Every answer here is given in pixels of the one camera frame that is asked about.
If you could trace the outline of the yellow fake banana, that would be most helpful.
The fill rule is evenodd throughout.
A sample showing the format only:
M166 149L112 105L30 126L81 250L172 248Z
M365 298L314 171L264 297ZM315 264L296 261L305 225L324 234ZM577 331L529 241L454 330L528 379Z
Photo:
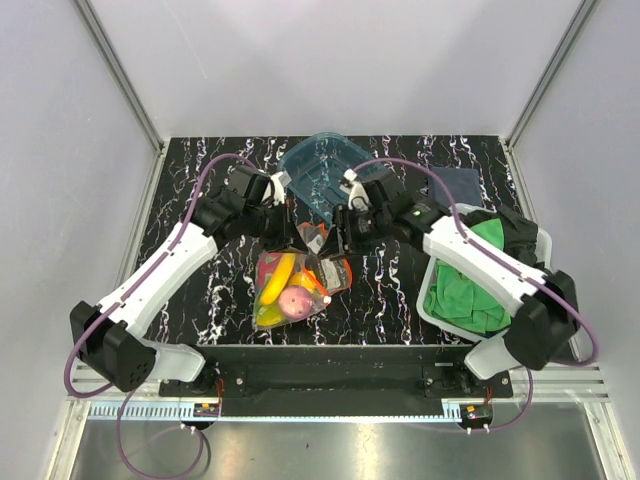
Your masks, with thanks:
M269 253L265 259L265 266L270 269L267 282L259 297L262 305L274 303L286 287L294 270L296 255L293 253Z

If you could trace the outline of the orange fake fruit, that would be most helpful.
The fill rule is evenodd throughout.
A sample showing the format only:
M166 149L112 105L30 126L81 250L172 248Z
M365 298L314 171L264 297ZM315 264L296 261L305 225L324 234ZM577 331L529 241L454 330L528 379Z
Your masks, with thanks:
M312 272L307 270L301 270L293 274L289 279L288 285L303 287L312 294L327 295L325 287L315 278Z

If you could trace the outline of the clear zip top bag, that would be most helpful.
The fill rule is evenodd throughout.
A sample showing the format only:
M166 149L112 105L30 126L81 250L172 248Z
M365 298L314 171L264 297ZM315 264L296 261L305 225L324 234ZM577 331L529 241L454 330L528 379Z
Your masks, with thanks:
M318 314L332 296L351 287L353 273L345 259L320 260L317 253L328 238L325 225L298 226L307 254L265 252L256 266L253 326L269 330Z

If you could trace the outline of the purple fake fruit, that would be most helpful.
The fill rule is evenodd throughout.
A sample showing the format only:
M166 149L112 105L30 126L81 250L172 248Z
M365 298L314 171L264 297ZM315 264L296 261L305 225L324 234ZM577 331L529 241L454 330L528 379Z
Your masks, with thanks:
M311 293L302 286L286 287L278 298L278 306L283 315L294 321L308 317L314 307Z

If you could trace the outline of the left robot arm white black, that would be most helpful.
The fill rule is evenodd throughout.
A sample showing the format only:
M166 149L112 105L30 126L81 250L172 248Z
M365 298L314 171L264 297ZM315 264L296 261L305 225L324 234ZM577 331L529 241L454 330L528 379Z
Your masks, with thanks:
M306 252L287 202L290 181L286 172L240 166L217 191L196 190L184 220L141 267L97 304L81 301L71 310L71 360L124 393L147 380L176 380L193 395L208 394L216 372L199 350L145 334L163 305L230 242L253 237L268 252Z

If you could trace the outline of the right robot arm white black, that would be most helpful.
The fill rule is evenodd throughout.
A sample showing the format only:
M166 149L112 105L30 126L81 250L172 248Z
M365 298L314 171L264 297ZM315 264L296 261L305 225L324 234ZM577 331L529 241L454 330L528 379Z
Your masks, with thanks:
M547 274L507 255L466 227L455 207L409 193L389 170L366 179L347 170L340 188L348 200L333 210L320 258L364 255L395 239L454 267L509 314L510 326L478 342L454 371L463 395L480 394L505 370L542 370L578 332L575 283L566 273Z

